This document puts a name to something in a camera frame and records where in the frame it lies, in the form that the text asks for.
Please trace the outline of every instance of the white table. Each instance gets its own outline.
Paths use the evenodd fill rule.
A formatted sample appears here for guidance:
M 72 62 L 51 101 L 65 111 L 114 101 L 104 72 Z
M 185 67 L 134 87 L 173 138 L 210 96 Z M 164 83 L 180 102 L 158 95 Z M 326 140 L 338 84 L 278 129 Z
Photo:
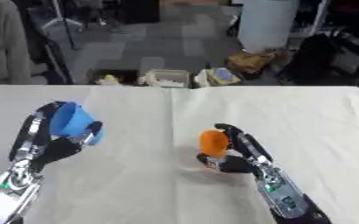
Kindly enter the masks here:
M 105 136 L 47 167 L 27 224 L 273 223 L 250 175 L 195 159 L 214 123 L 255 136 L 334 223 L 359 224 L 358 88 L 0 86 L 0 173 L 23 120 L 52 100 L 82 104 Z

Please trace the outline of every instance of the yellow object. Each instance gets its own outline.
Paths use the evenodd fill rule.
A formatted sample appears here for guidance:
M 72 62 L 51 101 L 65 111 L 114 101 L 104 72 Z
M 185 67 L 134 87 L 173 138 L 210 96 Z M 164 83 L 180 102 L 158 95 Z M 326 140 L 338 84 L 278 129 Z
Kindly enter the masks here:
M 116 77 L 114 77 L 112 74 L 106 74 L 104 76 L 104 79 L 105 80 L 113 80 L 113 81 L 116 81 Z
M 200 136 L 201 153 L 212 158 L 222 158 L 229 146 L 229 138 L 218 130 L 206 130 Z

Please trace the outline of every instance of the robotic hand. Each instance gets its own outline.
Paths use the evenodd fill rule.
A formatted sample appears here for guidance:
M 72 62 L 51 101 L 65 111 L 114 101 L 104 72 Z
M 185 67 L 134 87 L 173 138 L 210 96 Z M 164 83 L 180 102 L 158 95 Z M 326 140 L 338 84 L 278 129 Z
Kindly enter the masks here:
M 221 131 L 201 136 L 202 142 L 210 142 L 201 143 L 201 154 L 197 158 L 203 164 L 220 172 L 253 173 L 258 191 L 270 206 L 277 224 L 331 224 L 317 205 L 273 164 L 272 157 L 253 136 L 224 123 L 218 123 L 215 127 Z M 216 153 L 216 149 L 203 149 L 210 147 L 211 143 L 217 145 L 224 142 L 225 137 L 228 141 L 220 143 L 222 150 L 237 151 L 240 157 Z
M 81 151 L 102 129 L 92 122 L 79 136 L 61 136 L 52 141 L 49 126 L 64 102 L 39 108 L 25 120 L 9 154 L 11 167 L 0 176 L 0 224 L 23 223 L 23 215 L 39 195 L 43 168 Z

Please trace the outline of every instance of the white trash can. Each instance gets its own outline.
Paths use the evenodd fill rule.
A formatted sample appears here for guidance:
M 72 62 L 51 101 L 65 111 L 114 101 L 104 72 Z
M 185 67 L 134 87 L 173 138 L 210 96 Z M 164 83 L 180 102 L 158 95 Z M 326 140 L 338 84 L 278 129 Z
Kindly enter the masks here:
M 243 0 L 238 38 L 248 53 L 284 47 L 299 0 Z

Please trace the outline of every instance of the gray floor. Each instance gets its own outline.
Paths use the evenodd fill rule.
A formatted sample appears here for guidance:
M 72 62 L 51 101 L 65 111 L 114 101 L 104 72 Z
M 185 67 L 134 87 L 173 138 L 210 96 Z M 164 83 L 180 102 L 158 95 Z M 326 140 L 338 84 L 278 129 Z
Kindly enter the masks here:
M 225 36 L 229 20 L 238 8 L 228 6 L 167 6 L 161 22 L 117 27 L 92 25 L 74 33 L 79 51 L 72 51 L 62 28 L 51 34 L 61 43 L 67 64 L 77 83 L 86 82 L 90 69 L 183 69 L 198 73 L 206 63 L 222 67 L 224 59 L 241 50 L 235 38 Z

